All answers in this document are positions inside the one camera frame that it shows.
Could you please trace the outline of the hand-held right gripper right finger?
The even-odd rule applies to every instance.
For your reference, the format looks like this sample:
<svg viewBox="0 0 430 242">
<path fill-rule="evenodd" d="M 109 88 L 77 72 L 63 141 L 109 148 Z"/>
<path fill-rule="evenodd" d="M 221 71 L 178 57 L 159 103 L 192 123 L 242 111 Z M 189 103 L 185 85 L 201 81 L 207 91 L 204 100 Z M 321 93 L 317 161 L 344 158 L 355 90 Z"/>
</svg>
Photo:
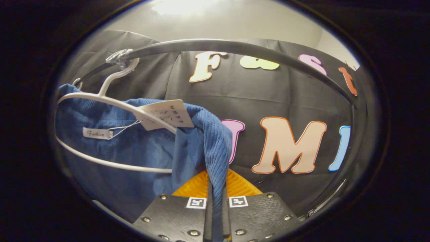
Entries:
<svg viewBox="0 0 430 242">
<path fill-rule="evenodd" d="M 226 242 L 275 242 L 302 222 L 276 192 L 262 192 L 229 169 L 222 214 Z"/>
</svg>

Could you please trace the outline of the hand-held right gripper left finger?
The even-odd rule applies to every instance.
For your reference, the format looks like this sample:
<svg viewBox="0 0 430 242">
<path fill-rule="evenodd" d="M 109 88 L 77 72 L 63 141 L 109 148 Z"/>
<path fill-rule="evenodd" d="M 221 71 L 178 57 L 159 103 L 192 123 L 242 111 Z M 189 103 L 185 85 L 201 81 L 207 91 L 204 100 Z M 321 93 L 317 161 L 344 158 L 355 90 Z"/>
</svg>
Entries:
<svg viewBox="0 0 430 242">
<path fill-rule="evenodd" d="M 209 242 L 212 239 L 212 197 L 212 184 L 205 170 L 171 195 L 159 194 L 133 226 L 157 241 Z"/>
</svg>

